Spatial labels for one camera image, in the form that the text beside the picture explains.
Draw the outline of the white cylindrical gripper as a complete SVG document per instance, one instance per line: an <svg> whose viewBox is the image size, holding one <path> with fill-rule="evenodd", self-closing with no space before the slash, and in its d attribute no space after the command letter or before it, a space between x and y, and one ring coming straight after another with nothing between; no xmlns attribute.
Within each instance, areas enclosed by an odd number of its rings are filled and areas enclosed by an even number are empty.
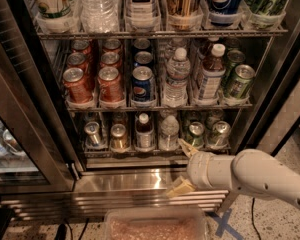
<svg viewBox="0 0 300 240"><path fill-rule="evenodd" d="M232 171L235 157L230 155L216 155L211 152L199 151L184 139L178 143L183 153L190 158L187 165L187 178L179 176L166 190L168 198L178 197L193 192L196 188L226 189L233 191L239 186Z"/></svg>

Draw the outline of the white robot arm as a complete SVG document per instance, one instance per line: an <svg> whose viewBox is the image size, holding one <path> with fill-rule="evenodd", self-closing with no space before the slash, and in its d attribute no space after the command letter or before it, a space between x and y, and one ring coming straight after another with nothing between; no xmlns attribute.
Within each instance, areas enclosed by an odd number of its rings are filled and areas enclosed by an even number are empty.
<svg viewBox="0 0 300 240"><path fill-rule="evenodd" d="M245 149L237 155L199 151L185 140L178 143L188 157L186 174L166 190L174 198L195 190L224 189L260 199L280 199L300 210L300 174L271 155Z"/></svg>

